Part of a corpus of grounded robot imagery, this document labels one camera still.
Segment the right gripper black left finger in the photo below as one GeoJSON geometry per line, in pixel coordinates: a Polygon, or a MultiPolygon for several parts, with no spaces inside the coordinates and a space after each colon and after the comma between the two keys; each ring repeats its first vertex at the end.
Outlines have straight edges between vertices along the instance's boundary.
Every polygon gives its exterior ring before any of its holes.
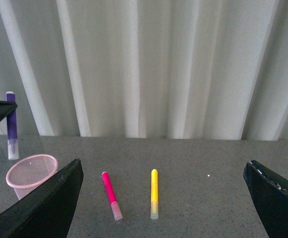
{"type": "Polygon", "coordinates": [[[65,238],[74,217],[83,171],[74,159],[0,213],[0,238],[65,238]]]}

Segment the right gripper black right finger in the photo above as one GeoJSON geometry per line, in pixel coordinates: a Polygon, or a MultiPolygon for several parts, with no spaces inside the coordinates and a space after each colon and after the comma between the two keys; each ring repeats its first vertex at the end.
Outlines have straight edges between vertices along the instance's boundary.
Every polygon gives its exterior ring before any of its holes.
{"type": "Polygon", "coordinates": [[[268,236],[288,238],[288,180],[255,160],[243,177],[268,236]]]}

